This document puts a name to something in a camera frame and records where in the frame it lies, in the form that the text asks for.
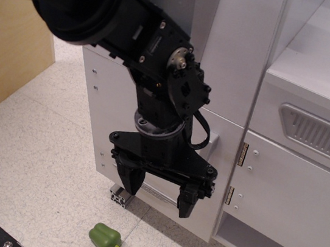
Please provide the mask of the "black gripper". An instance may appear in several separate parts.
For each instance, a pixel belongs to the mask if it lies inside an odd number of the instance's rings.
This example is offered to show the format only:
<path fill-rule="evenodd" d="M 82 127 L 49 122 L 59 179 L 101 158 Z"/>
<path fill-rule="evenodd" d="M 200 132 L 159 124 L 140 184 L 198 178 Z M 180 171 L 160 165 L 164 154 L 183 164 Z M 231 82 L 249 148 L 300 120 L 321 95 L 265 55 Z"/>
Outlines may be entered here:
<path fill-rule="evenodd" d="M 167 139 L 136 132 L 109 135 L 111 151 L 125 190 L 136 195 L 146 173 L 180 186 L 177 207 L 180 218 L 189 218 L 198 199 L 211 197 L 217 170 L 203 159 L 180 131 Z"/>

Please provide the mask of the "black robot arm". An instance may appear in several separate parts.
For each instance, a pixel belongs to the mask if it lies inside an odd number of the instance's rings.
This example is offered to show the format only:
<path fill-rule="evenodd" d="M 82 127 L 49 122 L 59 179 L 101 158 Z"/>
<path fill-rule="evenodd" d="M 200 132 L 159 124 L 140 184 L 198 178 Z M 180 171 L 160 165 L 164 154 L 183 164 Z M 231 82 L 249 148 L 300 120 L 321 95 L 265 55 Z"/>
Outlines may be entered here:
<path fill-rule="evenodd" d="M 191 142 L 193 122 L 209 124 L 200 108 L 211 88 L 195 60 L 189 35 L 151 0 L 32 0 L 59 39 L 93 45 L 120 58 L 136 86 L 135 132 L 109 136 L 112 157 L 128 193 L 147 173 L 180 186 L 179 217 L 188 218 L 198 200 L 211 197 L 216 169 Z"/>

